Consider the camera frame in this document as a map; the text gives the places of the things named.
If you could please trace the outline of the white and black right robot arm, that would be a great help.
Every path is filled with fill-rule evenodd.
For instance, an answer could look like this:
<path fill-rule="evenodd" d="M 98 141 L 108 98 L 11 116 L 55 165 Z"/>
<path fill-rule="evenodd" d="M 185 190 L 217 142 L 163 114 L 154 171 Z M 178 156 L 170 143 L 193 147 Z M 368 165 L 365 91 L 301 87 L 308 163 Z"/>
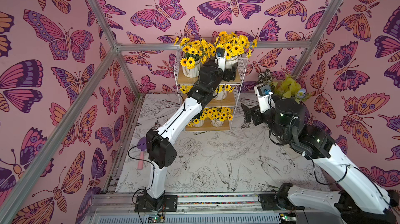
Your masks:
<path fill-rule="evenodd" d="M 305 123 L 306 106 L 294 99 L 264 96 L 252 108 L 241 106 L 245 121 L 265 124 L 279 137 L 279 145 L 311 161 L 326 171 L 341 191 L 317 191 L 283 183 L 275 195 L 279 208 L 312 208 L 339 216 L 346 224 L 394 224 L 400 195 L 382 188 L 342 151 L 324 130 Z"/>

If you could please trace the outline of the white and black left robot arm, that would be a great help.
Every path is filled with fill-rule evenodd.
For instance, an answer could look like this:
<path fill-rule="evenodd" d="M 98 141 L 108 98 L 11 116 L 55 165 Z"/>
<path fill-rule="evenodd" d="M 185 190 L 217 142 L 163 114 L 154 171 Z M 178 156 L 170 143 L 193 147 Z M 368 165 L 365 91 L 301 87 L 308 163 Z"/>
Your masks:
<path fill-rule="evenodd" d="M 230 69 L 221 69 L 214 61 L 206 62 L 200 68 L 198 79 L 178 111 L 164 125 L 146 133 L 146 151 L 152 170 L 149 186 L 143 193 L 144 204 L 139 205 L 138 210 L 146 208 L 159 211 L 164 208 L 167 168 L 177 157 L 174 148 L 177 137 L 194 117 L 201 115 L 203 109 L 215 97 L 214 91 L 220 84 L 236 78 L 237 70 L 238 64 L 234 64 Z"/>

